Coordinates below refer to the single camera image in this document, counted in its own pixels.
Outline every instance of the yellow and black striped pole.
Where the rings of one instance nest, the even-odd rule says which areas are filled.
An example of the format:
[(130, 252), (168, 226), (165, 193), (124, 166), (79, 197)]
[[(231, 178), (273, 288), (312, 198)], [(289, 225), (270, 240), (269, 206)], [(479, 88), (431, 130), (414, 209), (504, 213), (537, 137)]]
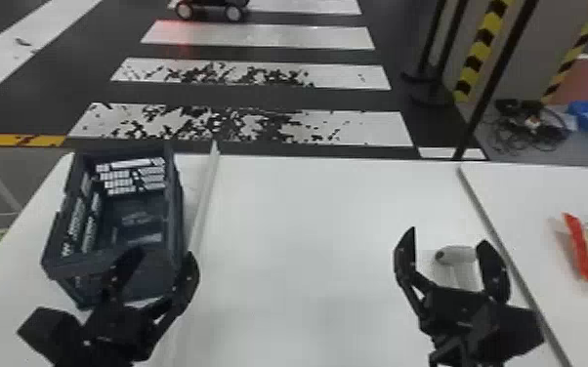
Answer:
[(479, 73), (492, 54), (492, 43), (499, 35), (504, 15), (515, 0), (491, 0), (485, 11), (483, 22), (465, 60), (453, 96), (457, 102), (466, 102), (479, 82)]
[(567, 52), (567, 55), (563, 58), (563, 61), (561, 61), (561, 67), (559, 68), (559, 71), (556, 73), (556, 75), (554, 75), (552, 81), (549, 83), (549, 87), (547, 87), (547, 90), (545, 90), (545, 93), (542, 95), (541, 101), (543, 103), (547, 104), (552, 101), (552, 98), (559, 90), (559, 87), (561, 87), (563, 81), (566, 80), (569, 71), (574, 66), (576, 58), (578, 58), (579, 55), (583, 53), (583, 49), (586, 48), (587, 44), (588, 22), (586, 22), (586, 24), (581, 29), (581, 32), (579, 33), (579, 39), (576, 41), (574, 46), (569, 49), (569, 52)]

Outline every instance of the robotic hand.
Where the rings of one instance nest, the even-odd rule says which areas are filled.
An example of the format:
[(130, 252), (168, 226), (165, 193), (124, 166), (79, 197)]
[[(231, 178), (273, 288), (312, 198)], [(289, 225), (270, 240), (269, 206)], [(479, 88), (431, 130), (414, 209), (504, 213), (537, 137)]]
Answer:
[[(436, 348), (429, 365), (454, 367), (503, 366), (543, 342), (535, 312), (506, 305), (511, 283), (506, 266), (487, 242), (476, 249), (484, 289), (472, 292), (442, 287), (417, 271), (415, 228), (395, 248), (397, 283), (419, 318), (419, 328)], [(469, 263), (469, 251), (445, 248), (436, 254), (441, 264)]]
[(149, 359), (191, 302), (199, 270), (189, 252), (169, 294), (141, 308), (126, 306), (121, 291), (145, 255), (142, 248), (132, 248), (103, 275), (101, 301), (84, 325), (67, 312), (39, 307), (18, 334), (56, 367), (130, 367)]

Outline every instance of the zebra crossing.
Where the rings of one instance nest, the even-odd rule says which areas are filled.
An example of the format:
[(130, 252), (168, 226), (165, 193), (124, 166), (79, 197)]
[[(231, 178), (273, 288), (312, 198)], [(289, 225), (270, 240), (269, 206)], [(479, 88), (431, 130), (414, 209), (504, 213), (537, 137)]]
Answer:
[[(176, 2), (169, 3), (172, 9)], [(304, 14), (359, 15), (356, 0), (253, 0), (250, 11)], [(142, 45), (183, 49), (201, 46), (263, 51), (255, 60), (201, 60), (129, 57), (111, 75), (110, 83), (186, 84), (206, 86), (276, 86), (315, 90), (390, 91), (380, 64), (262, 61), (264, 51), (315, 49), (374, 52), (364, 26), (314, 24), (227, 23), (155, 20)], [(229, 142), (279, 142), (326, 145), (412, 146), (398, 111), (320, 110), (304, 106), (283, 110), (245, 105), (228, 107), (223, 101), (191, 105), (185, 96), (173, 105), (136, 102), (92, 102), (71, 138), (106, 139), (222, 139)]]
[[(341, 23), (342, 17), (360, 15), (357, 0), (252, 0), (248, 9), (274, 20), (291, 13), (323, 14)], [(109, 78), (110, 88), (137, 95), (92, 101), (68, 137), (416, 149), (398, 106), (369, 102), (392, 89), (369, 30), (301, 20), (156, 19), (138, 40), (141, 56), (128, 55)], [(342, 62), (327, 55), (339, 55)], [(136, 97), (148, 97), (140, 88), (148, 85), (149, 101)], [(199, 96), (206, 94), (224, 97), (202, 101)], [(265, 94), (268, 102), (260, 100)], [(473, 157), (482, 159), (479, 153)], [(420, 155), (445, 158), (432, 149)]]

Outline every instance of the white board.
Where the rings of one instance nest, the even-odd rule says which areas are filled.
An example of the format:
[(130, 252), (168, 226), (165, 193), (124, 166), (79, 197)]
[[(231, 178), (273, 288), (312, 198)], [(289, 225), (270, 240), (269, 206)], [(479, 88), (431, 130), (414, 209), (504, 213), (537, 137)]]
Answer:
[(588, 168), (465, 163), (461, 171), (569, 362), (588, 367), (588, 283), (562, 212), (588, 219)]

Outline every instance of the wheel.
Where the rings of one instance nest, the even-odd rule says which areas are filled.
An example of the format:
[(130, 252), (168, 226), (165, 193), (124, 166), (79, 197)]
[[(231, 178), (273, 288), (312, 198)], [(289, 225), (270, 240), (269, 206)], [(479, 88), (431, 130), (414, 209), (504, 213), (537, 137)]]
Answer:
[(181, 20), (193, 18), (193, 8), (188, 4), (188, 0), (183, 0), (176, 5), (176, 14)]
[(244, 13), (235, 5), (228, 5), (226, 7), (226, 19), (230, 21), (240, 21), (244, 18)]

